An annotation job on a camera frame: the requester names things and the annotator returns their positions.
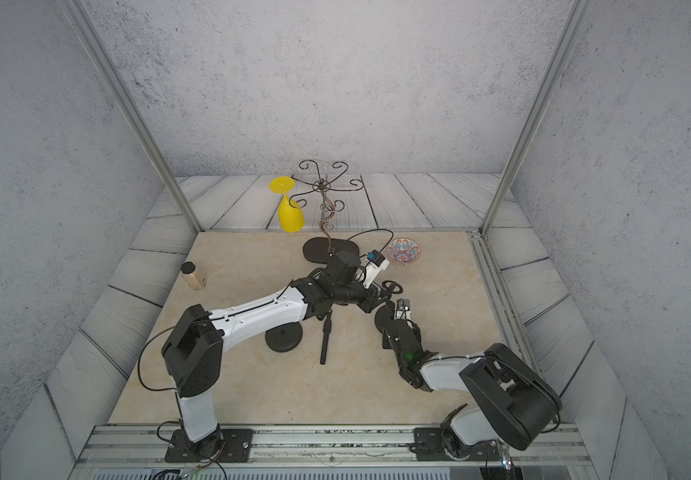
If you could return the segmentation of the black microphone stand pole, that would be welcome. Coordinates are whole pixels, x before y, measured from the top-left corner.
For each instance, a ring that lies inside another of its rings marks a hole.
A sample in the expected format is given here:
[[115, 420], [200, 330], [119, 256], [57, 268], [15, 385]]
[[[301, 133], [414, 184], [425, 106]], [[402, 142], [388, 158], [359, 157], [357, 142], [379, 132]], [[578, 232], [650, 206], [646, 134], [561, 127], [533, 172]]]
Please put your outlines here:
[[385, 280], [381, 282], [381, 288], [383, 288], [383, 291], [387, 292], [389, 295], [399, 295], [403, 293], [403, 286], [401, 286], [399, 282], [393, 280]]

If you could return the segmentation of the black round stand base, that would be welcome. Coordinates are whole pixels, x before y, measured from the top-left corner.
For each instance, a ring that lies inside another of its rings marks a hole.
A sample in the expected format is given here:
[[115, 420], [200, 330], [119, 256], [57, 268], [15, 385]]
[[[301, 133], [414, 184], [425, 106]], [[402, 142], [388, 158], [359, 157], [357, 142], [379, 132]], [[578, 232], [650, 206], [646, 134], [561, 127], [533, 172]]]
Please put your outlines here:
[[383, 334], [389, 322], [393, 320], [395, 320], [395, 302], [387, 301], [375, 312], [375, 328]]

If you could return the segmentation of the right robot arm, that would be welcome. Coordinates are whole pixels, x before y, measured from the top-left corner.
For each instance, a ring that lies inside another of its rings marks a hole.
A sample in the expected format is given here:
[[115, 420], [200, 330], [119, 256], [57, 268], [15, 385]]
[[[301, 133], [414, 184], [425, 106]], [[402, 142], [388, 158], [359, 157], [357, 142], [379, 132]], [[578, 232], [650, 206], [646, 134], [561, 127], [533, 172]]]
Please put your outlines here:
[[417, 440], [419, 456], [445, 454], [467, 460], [491, 441], [523, 451], [549, 423], [561, 423], [559, 394], [507, 346], [495, 343], [473, 355], [443, 355], [421, 345], [421, 330], [411, 321], [405, 300], [389, 302], [375, 314], [383, 348], [395, 354], [399, 376], [411, 387], [435, 392], [466, 391], [463, 404], [439, 424], [439, 433]]

